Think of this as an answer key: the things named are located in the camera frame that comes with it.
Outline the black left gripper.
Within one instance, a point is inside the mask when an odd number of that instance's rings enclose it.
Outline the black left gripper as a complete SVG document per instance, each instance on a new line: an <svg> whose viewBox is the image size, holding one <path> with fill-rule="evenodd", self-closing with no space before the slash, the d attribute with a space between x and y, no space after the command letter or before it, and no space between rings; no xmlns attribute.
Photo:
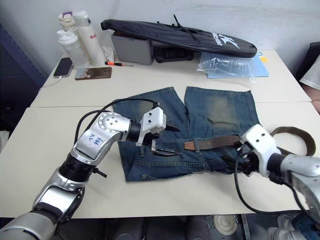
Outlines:
<svg viewBox="0 0 320 240"><path fill-rule="evenodd" d="M166 127L164 129L165 131L169 131L169 132L180 132L180 128L174 126L174 125L170 125L170 124L166 124ZM158 139L160 137L160 133L156 132L156 133L147 133L144 138L143 138L143 142L142 144L144 146L151 146L150 149L152 152L156 152L157 151L157 145L156 145L156 139Z"/></svg>

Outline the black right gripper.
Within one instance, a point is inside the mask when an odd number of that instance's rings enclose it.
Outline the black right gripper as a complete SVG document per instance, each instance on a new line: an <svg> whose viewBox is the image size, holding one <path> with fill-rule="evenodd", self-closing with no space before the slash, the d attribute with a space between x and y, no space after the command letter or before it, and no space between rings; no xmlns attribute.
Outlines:
<svg viewBox="0 0 320 240"><path fill-rule="evenodd" d="M237 157L223 156L222 160L230 167L235 168L237 173L243 173L248 178L259 170L259 160L253 152L253 147L245 142L237 149Z"/></svg>

